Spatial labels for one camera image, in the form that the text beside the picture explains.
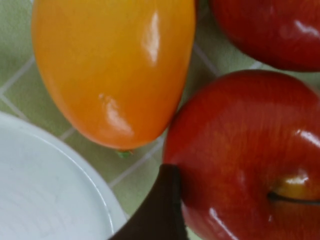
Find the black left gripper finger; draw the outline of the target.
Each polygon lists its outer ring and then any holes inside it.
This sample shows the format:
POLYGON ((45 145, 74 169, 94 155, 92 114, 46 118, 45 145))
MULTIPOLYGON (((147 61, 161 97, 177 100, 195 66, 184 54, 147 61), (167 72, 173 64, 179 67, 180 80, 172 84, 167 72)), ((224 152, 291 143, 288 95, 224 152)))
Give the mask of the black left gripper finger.
POLYGON ((182 214, 179 168, 162 164, 155 183, 138 210, 112 240, 187 240, 182 214))

